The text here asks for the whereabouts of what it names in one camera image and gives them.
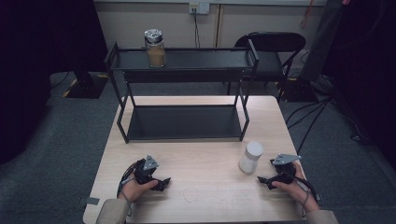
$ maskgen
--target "white plastic container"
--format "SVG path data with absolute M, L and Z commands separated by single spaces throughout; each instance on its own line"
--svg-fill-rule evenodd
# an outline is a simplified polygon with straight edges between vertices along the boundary
M 239 168 L 246 174 L 252 174 L 256 171 L 257 162 L 262 153 L 264 146 L 256 141 L 249 142 L 245 149 L 245 154 L 239 161 Z

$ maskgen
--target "electrical outlet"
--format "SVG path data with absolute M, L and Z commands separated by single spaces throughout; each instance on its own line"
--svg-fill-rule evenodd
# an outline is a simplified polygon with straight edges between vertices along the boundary
M 189 13 L 194 13 L 193 10 L 195 9 L 195 13 L 199 14 L 199 3 L 189 3 Z
M 200 3 L 199 4 L 199 14 L 209 14 L 209 4 L 208 3 Z

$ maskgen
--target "shelf bottom tier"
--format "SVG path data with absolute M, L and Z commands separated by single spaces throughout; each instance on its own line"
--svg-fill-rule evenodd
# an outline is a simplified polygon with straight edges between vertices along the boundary
M 137 105 L 127 138 L 131 142 L 239 141 L 234 105 Z

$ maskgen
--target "black stand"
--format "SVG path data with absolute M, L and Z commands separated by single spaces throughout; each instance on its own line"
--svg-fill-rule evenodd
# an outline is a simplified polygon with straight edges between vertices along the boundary
M 241 89 L 242 75 L 256 71 L 259 57 L 251 41 L 239 49 L 166 49 L 166 64 L 151 68 L 145 49 L 118 49 L 114 42 L 105 65 L 120 102 L 117 124 L 125 143 L 169 141 L 242 141 L 248 127 L 248 91 Z M 113 71 L 121 71 L 127 87 L 123 100 Z M 137 105 L 131 83 L 238 82 L 233 104 L 223 105 Z M 128 132 L 121 125 L 127 100 L 134 106 Z M 236 104 L 244 110 L 241 127 Z

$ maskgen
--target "gray carpet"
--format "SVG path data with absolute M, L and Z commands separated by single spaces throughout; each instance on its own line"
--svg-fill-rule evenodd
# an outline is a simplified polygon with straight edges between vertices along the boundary
M 64 76 L 55 74 L 51 82 Z M 73 79 L 69 75 L 52 90 L 47 114 L 26 150 L 0 165 L 0 223 L 82 223 L 79 201 L 90 195 L 118 101 L 110 81 L 100 99 L 62 97 Z M 124 92 L 120 77 L 118 82 Z M 221 83 L 133 85 L 135 95 L 222 95 L 226 89 Z M 271 83 L 265 88 L 255 83 L 252 94 L 275 91 Z M 280 108 L 286 119 L 307 104 L 281 102 Z M 312 108 L 294 115 L 289 124 Z M 290 128 L 296 148 L 317 113 Z M 332 209 L 340 223 L 394 223 L 394 171 L 375 146 L 352 141 L 355 132 L 336 102 L 328 104 L 301 148 L 306 177 L 321 195 L 321 207 Z

